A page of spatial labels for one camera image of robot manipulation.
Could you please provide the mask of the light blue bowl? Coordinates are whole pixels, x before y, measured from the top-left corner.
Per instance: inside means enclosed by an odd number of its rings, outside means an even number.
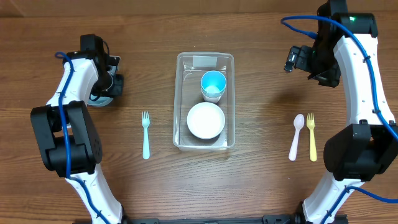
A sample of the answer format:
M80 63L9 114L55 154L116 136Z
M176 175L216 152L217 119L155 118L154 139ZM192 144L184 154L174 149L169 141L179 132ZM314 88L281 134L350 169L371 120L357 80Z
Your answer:
M111 97L90 95L88 99L88 105L94 107L104 107L110 104L112 101L113 98Z

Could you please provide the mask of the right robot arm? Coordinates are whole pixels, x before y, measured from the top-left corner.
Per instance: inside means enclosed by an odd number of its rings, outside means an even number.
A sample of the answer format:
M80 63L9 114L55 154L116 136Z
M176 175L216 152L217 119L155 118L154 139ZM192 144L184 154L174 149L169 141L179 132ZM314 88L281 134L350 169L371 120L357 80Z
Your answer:
M397 123L386 101L377 62L378 30L370 13L349 12L328 1L314 19L311 47L292 47L285 71L297 68L321 86L344 85L346 126L327 140L326 171L292 223L346 223L338 210L364 183L382 174L397 156Z

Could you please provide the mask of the white bowl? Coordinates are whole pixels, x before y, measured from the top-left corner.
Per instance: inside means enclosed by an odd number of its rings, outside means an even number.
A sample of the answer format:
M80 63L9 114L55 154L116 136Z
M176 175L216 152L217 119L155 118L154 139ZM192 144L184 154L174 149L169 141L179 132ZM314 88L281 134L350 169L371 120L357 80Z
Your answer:
M187 115L189 131L200 139L217 137L224 129L225 123L226 118L222 109L214 103L198 103Z

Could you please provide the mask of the green cup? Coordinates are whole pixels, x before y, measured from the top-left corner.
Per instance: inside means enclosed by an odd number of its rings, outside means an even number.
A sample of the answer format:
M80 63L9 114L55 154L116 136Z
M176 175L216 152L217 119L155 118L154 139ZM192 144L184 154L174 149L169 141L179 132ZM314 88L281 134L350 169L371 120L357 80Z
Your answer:
M204 97L207 98L219 98L223 95L224 90L220 90L215 86L209 86L206 89L201 90Z

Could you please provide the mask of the blue cup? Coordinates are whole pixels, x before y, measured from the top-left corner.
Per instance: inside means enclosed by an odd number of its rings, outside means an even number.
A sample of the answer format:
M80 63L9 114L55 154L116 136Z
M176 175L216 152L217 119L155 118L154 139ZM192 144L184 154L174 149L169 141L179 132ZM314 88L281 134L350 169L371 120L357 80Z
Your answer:
M220 90L225 90L227 81L226 77L219 71L208 71L201 78L201 89L206 89L209 86L215 86Z

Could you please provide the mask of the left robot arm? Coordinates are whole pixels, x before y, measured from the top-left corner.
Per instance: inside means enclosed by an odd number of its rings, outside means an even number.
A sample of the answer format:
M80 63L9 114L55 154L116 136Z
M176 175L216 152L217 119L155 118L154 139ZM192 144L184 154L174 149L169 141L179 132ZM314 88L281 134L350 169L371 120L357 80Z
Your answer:
M123 92L120 58L99 36L80 37L80 50L57 52L64 73L46 105L33 108L30 120L44 166L77 192L92 223L130 223L104 177L103 147L88 106L110 104Z

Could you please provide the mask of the pink cup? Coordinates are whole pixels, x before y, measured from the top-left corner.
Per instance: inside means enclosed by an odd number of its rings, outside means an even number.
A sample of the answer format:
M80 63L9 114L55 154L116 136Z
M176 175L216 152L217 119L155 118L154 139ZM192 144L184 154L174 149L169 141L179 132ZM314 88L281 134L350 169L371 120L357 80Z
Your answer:
M204 99L206 102L210 102L210 103L217 104L217 103L220 101L221 96L209 97L209 96L203 95L203 99Z

